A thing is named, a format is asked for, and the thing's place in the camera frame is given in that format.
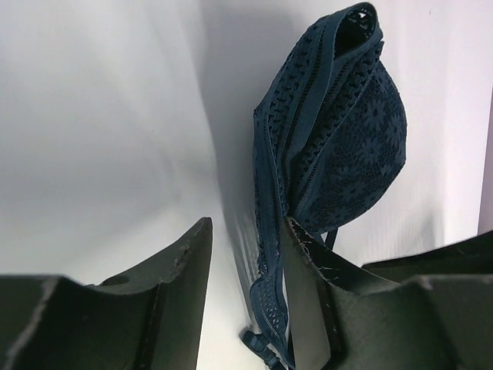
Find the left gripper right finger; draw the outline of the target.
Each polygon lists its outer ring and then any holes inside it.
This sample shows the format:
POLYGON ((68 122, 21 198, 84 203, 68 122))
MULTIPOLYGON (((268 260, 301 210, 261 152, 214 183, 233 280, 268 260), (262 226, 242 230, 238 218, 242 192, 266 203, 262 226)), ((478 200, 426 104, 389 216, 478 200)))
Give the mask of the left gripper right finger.
POLYGON ((282 232, 298 369, 490 369, 492 235, 358 267, 282 232))

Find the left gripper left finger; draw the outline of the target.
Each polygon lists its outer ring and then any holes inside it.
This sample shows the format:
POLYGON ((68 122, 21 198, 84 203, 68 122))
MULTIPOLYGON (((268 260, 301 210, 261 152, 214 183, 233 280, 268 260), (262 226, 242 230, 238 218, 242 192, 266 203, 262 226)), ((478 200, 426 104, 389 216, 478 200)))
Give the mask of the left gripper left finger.
POLYGON ((98 285, 62 275, 2 276, 1 367, 194 369, 212 241, 204 217, 98 285))

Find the dark blue lace bra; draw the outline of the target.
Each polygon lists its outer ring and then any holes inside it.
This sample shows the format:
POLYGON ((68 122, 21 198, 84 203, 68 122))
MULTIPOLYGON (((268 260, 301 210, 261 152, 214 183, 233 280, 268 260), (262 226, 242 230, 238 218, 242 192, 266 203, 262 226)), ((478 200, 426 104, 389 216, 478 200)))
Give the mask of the dark blue lace bra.
POLYGON ((293 218, 326 248, 371 209, 406 160, 404 105, 381 61, 368 2, 319 18, 297 41, 253 113, 259 332, 243 343, 270 369, 292 369, 281 226, 293 218))

